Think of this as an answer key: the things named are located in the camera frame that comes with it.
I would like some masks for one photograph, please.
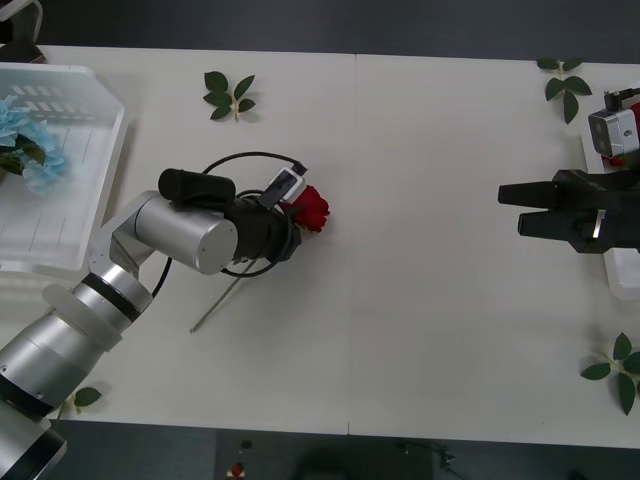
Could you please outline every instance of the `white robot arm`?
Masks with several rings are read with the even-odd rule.
[[[143,193],[100,230],[82,282],[71,291],[45,289],[50,310],[0,350],[0,480],[37,478],[64,455],[66,442],[45,417],[151,304],[138,269],[154,251],[205,275],[238,276],[225,268],[234,260],[275,265],[291,256],[297,229],[274,209],[304,189],[306,169],[291,162],[293,170],[281,170],[266,191],[238,196],[229,179],[165,171],[160,192]]]

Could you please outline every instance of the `red rose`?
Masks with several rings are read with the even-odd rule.
[[[329,204],[311,185],[305,188],[295,202],[285,204],[284,208],[293,211],[294,223],[312,232],[321,232],[327,223]]]

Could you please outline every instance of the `gray floor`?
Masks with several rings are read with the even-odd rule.
[[[40,43],[640,60],[637,0],[42,0]]]
[[[241,462],[247,480],[311,479],[318,466],[352,480],[588,480],[638,478],[640,451],[485,442],[300,435],[62,422],[69,453],[51,480],[226,478]],[[250,441],[251,448],[243,448]],[[445,448],[453,473],[440,469]]]

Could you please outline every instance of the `cylindrical motor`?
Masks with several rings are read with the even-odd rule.
[[[67,442],[50,427],[0,399],[0,480],[38,478],[58,463]]]
[[[161,196],[144,204],[135,228],[141,242],[205,275],[226,267],[238,243],[236,227],[222,214],[173,205]]]

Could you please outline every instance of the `robotic arm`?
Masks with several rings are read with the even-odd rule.
[[[605,109],[589,115],[593,146],[607,158],[637,156],[640,149],[640,104],[623,101],[640,89],[605,93]],[[542,208],[523,213],[518,233],[568,242],[579,253],[604,253],[610,248],[640,249],[640,163],[605,174],[560,170],[551,181],[502,185],[498,201]]]
[[[90,273],[71,291],[47,287],[50,310],[0,350],[0,480],[38,478],[64,455],[66,442],[45,417],[151,304],[138,270],[154,251],[205,275],[232,261],[274,265],[291,256],[298,230],[274,207],[305,188],[306,169],[293,163],[266,191],[238,196],[227,178],[167,170],[159,192],[143,193],[102,227]]]

